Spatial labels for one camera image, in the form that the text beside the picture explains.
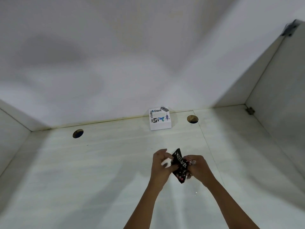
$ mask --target metal hinge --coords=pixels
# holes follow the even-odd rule
[[[298,19],[295,19],[292,23],[287,24],[281,36],[291,37],[300,24],[301,21]]]
[[[253,115],[254,112],[255,112],[255,110],[254,110],[252,107],[247,108],[246,111],[247,111],[247,113],[248,113],[249,115]]]

